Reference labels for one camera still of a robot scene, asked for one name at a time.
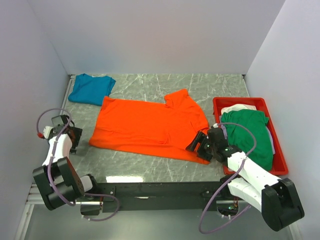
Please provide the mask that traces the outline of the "orange t shirt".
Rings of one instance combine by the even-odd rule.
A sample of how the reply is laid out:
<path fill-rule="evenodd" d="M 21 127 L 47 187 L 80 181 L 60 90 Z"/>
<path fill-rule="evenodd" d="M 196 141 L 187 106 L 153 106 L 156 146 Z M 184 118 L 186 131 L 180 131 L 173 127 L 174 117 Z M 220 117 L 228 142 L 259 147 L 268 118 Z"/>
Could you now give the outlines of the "orange t shirt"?
<path fill-rule="evenodd" d="M 164 103 L 105 97 L 89 144 L 96 148 L 177 159 L 207 165 L 186 150 L 209 123 L 186 89 L 164 96 Z"/>

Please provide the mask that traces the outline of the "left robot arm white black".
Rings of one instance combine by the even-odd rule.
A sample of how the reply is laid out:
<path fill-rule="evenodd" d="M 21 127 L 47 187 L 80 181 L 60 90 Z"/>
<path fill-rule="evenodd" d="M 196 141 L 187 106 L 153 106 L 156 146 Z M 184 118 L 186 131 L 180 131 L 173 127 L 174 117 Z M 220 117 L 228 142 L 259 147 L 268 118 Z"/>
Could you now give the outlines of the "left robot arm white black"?
<path fill-rule="evenodd" d="M 82 129 L 66 114 L 51 119 L 52 126 L 46 126 L 37 136 L 49 144 L 49 150 L 42 166 L 32 172 L 33 179 L 45 206 L 50 210 L 66 204 L 74 204 L 81 197 L 88 201 L 100 195 L 97 181 L 91 174 L 80 177 L 74 169 L 70 154 L 76 153 Z"/>

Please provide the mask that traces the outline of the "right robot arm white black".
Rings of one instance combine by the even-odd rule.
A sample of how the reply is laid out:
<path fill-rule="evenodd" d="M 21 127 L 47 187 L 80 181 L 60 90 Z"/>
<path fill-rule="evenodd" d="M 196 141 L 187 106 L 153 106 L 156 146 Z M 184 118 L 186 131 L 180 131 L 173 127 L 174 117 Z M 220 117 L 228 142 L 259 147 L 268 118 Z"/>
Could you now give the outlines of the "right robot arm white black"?
<path fill-rule="evenodd" d="M 211 127 L 207 133 L 199 131 L 185 149 L 207 161 L 214 158 L 234 171 L 213 193 L 205 211 L 220 194 L 226 200 L 234 196 L 246 201 L 260 211 L 265 223 L 276 232 L 305 216 L 294 182 L 264 170 L 248 153 L 230 145 L 221 128 Z"/>

